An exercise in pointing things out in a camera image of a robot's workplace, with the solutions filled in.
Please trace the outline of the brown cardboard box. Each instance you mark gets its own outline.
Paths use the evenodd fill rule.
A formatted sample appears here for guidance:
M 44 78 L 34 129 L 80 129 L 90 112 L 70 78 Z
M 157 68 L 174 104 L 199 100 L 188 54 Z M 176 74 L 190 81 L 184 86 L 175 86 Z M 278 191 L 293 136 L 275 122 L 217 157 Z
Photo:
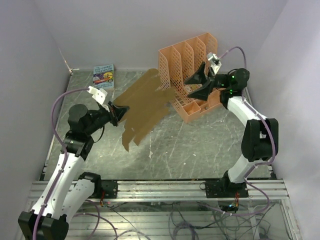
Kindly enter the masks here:
M 175 90 L 172 87 L 161 89 L 161 84 L 159 71 L 151 68 L 113 101 L 116 106 L 129 107 L 121 119 L 125 122 L 122 145 L 126 151 L 129 151 L 130 142 L 138 146 L 169 114 L 167 103 L 175 97 Z

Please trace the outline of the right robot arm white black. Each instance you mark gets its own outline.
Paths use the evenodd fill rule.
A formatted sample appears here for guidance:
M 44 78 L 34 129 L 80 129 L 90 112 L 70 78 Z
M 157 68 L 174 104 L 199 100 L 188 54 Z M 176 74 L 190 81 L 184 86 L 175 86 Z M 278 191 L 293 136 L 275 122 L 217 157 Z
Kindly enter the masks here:
M 244 125 L 241 155 L 232 168 L 219 180 L 217 188 L 226 198 L 233 197 L 238 189 L 246 186 L 246 179 L 256 167 L 269 165 L 279 150 L 279 123 L 259 113 L 244 97 L 244 89 L 250 78 L 245 68 L 237 68 L 227 74 L 217 74 L 214 67 L 205 72 L 201 63 L 195 73 L 185 80 L 185 85 L 200 87 L 187 96 L 206 101 L 213 89 L 219 90 L 220 103 L 232 112 Z

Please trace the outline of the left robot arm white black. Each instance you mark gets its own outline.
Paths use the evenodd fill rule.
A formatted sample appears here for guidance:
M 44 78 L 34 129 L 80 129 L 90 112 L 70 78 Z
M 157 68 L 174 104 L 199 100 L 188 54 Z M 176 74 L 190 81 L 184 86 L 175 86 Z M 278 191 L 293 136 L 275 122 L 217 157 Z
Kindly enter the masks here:
M 69 109 L 68 125 L 55 170 L 43 193 L 30 211 L 23 211 L 18 225 L 27 240 L 64 240 L 72 217 L 88 199 L 103 199 L 99 174 L 83 172 L 72 186 L 75 176 L 85 163 L 95 141 L 92 137 L 99 129 L 111 123 L 118 126 L 129 106 L 117 106 L 111 101 L 89 110 L 84 104 Z

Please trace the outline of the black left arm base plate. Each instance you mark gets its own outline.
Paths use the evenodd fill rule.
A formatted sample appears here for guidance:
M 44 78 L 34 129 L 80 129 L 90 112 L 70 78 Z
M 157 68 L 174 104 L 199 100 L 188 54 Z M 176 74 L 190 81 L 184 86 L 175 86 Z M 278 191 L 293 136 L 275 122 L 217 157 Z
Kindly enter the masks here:
M 118 195 L 118 182 L 116 180 L 102 180 L 101 199 L 116 199 Z

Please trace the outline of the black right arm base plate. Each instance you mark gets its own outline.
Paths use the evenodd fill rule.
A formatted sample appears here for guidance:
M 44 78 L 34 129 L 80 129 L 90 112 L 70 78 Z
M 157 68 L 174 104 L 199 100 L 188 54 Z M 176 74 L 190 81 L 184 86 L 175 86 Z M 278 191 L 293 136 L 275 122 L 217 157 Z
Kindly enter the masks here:
M 246 183 L 232 183 L 226 178 L 212 178 L 203 181 L 199 188 L 205 191 L 207 199 L 247 198 L 249 196 Z

